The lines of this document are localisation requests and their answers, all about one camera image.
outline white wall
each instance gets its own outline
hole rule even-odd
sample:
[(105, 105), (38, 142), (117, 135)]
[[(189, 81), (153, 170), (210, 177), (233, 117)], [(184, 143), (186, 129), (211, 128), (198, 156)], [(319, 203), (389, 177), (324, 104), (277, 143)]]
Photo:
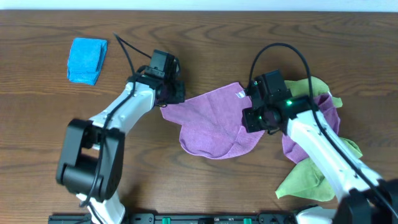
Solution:
[(0, 9), (398, 12), (398, 0), (0, 0)]

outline blue cloth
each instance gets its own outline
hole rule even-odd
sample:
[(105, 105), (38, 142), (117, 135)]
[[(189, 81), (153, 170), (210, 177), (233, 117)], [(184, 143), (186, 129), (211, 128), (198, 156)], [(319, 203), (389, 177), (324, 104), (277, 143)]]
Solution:
[(68, 79), (74, 83), (95, 85), (107, 46), (106, 40), (75, 38), (68, 59)]

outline purple towel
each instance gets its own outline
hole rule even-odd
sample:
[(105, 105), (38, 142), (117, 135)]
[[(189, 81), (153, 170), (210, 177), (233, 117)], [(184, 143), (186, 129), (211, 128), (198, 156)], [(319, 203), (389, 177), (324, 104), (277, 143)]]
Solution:
[[(325, 93), (319, 95), (313, 100), (318, 105), (319, 110), (323, 113), (332, 130), (338, 134), (340, 118), (337, 115), (337, 110), (333, 105), (330, 94)], [(293, 140), (286, 135), (282, 136), (282, 147), (284, 149), (285, 156), (296, 164), (303, 159), (308, 158), (308, 154), (296, 142), (293, 142)]]
[(182, 125), (180, 143), (189, 154), (209, 159), (241, 156), (264, 134), (249, 134), (242, 126), (242, 110), (251, 107), (249, 97), (236, 96), (242, 90), (232, 83), (160, 110), (164, 119)]

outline light green towel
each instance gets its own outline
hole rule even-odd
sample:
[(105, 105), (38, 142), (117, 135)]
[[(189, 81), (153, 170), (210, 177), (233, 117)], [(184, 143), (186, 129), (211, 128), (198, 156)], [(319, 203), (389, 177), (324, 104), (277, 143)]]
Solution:
[[(313, 95), (318, 96), (324, 93), (329, 93), (330, 90), (326, 83), (316, 77), (312, 77), (312, 90)], [(290, 88), (293, 96), (309, 95), (308, 90), (308, 79), (299, 81), (285, 81), (286, 87)], [(332, 97), (333, 104), (336, 108), (343, 106), (341, 98)], [(355, 142), (340, 138), (348, 148), (358, 158), (362, 156), (361, 150), (355, 144)], [(326, 202), (335, 196), (333, 189), (325, 176), (314, 164), (311, 158), (304, 159), (299, 162), (286, 179), (276, 190), (276, 196), (278, 198), (285, 195), (293, 195), (296, 197), (308, 198), (312, 200), (318, 200), (320, 202)]]
[[(340, 139), (357, 158), (362, 156), (361, 150), (353, 141), (345, 138)], [(311, 158), (306, 158), (293, 168), (276, 190), (278, 198), (285, 195), (327, 202), (333, 199), (335, 193)]]

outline tabletop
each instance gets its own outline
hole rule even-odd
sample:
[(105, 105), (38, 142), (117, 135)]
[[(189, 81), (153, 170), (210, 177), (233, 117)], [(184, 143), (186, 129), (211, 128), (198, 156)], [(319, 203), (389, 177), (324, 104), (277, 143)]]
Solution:
[[(57, 185), (55, 170), (69, 121), (105, 109), (131, 74), (113, 32), (149, 54), (159, 49), (176, 55), (187, 98), (232, 82), (246, 86), (261, 48), (292, 44), (313, 75), (342, 98), (339, 136), (356, 142), (362, 160), (386, 180), (398, 176), (397, 14), (1, 11), (0, 223), (45, 223), (53, 213), (86, 212)], [(67, 79), (75, 37), (109, 41), (95, 86)], [(149, 63), (131, 55), (137, 67)], [(286, 80), (305, 78), (288, 49), (261, 56), (254, 75), (278, 68)], [(179, 132), (180, 125), (154, 108), (126, 136), (119, 194), (130, 210), (256, 213), (313, 203), (275, 195), (295, 165), (282, 152), (282, 133), (264, 135), (243, 156), (211, 160), (186, 153)], [(337, 201), (319, 204), (335, 208)]]

